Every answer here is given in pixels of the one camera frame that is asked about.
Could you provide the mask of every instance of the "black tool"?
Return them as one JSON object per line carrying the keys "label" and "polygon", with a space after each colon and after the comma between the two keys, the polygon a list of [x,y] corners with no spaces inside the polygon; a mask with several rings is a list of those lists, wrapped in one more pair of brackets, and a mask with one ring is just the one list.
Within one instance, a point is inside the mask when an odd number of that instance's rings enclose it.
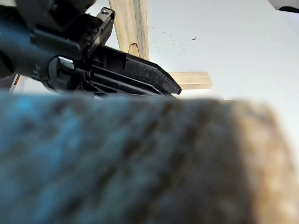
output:
{"label": "black tool", "polygon": [[85,14],[95,0],[16,0],[0,7],[0,77],[13,73],[56,91],[179,94],[158,65],[104,46],[115,12]]}

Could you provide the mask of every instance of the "wooden stick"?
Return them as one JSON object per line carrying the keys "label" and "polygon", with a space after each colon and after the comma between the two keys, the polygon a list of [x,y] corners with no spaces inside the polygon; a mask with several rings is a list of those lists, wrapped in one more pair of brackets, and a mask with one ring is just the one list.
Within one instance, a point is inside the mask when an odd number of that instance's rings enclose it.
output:
{"label": "wooden stick", "polygon": [[202,72],[170,72],[172,78],[183,90],[210,89],[212,79],[205,71]]}
{"label": "wooden stick", "polygon": [[[116,11],[115,30],[120,50],[150,59],[146,0],[109,0]],[[213,82],[207,72],[173,72],[171,76],[183,90],[210,89]]]}
{"label": "wooden stick", "polygon": [[109,0],[116,11],[115,30],[120,50],[128,53],[130,46],[136,45],[134,56],[150,59],[146,0]]}

